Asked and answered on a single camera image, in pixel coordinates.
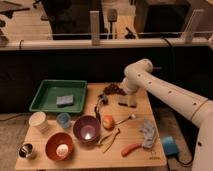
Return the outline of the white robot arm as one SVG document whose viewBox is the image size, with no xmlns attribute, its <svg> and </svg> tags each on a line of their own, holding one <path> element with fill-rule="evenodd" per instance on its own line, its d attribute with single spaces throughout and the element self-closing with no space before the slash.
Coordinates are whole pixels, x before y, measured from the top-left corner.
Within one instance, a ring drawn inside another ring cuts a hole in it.
<svg viewBox="0 0 213 171">
<path fill-rule="evenodd" d="M 213 100 L 163 81 L 153 76 L 152 71 L 149 59 L 128 65 L 122 88 L 130 95 L 143 87 L 190 120 L 199 129 L 192 171 L 213 171 Z"/>
</svg>

